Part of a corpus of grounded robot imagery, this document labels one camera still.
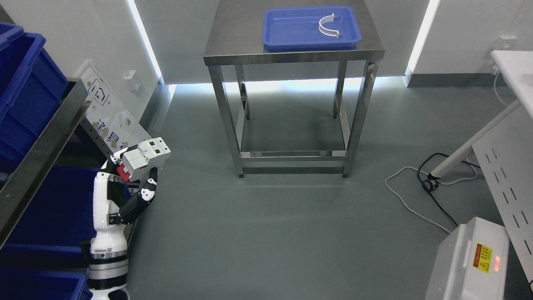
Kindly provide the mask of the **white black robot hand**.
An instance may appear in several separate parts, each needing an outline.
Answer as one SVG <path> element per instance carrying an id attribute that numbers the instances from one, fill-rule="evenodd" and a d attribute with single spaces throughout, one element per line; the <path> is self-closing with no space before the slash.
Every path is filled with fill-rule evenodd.
<path id="1" fill-rule="evenodd" d="M 127 251 L 125 227 L 132 224 L 155 200 L 158 171 L 152 168 L 144 183 L 124 182 L 111 154 L 95 175 L 92 217 L 95 237 L 91 254 Z"/>

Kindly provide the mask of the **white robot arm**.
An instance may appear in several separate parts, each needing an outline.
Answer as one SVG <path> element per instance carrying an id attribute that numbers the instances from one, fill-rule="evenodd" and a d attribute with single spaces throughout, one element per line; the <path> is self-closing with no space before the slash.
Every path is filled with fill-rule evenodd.
<path id="1" fill-rule="evenodd" d="M 128 254 L 126 250 L 91 254 L 91 241 L 80 242 L 92 300 L 130 300 L 127 290 Z"/>

